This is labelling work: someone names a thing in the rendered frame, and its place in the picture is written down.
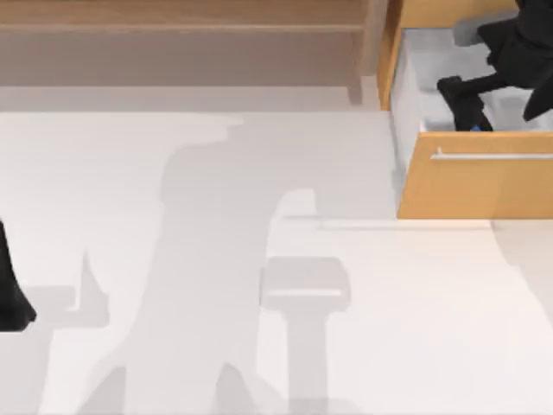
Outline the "pale wooden drawer front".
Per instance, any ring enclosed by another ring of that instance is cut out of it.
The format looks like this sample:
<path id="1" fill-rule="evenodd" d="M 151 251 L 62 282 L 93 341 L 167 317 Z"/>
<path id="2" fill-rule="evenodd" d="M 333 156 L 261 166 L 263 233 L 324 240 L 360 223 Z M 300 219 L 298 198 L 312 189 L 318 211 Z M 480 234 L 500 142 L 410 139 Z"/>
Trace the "pale wooden drawer front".
<path id="1" fill-rule="evenodd" d="M 553 131 L 421 132 L 400 219 L 553 219 L 553 161 L 430 160 L 449 153 L 553 153 Z"/>

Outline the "wooden cupboard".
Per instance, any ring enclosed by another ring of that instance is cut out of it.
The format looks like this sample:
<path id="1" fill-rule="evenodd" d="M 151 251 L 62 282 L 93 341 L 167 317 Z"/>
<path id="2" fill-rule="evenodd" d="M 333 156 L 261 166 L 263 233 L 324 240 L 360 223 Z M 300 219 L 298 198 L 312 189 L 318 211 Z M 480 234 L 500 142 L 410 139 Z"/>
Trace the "wooden cupboard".
<path id="1" fill-rule="evenodd" d="M 391 88 L 404 29 L 450 28 L 460 20 L 516 8 L 515 0 L 390 0 L 377 67 L 380 108 L 390 110 Z"/>

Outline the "wooden open shelves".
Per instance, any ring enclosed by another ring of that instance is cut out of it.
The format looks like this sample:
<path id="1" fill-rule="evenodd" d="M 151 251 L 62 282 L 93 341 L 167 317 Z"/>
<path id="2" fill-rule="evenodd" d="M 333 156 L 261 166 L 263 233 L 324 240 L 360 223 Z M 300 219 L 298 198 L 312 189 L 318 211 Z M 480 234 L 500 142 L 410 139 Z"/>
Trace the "wooden open shelves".
<path id="1" fill-rule="evenodd" d="M 0 0 L 0 88 L 338 87 L 374 75 L 390 0 Z"/>

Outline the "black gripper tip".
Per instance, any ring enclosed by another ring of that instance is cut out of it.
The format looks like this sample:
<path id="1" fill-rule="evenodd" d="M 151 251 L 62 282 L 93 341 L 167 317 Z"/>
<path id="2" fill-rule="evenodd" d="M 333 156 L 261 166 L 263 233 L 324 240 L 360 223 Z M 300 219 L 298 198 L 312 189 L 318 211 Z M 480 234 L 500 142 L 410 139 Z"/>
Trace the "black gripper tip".
<path id="1" fill-rule="evenodd" d="M 0 220 L 0 332 L 23 332 L 36 317 L 35 309 L 16 279 L 4 224 Z"/>

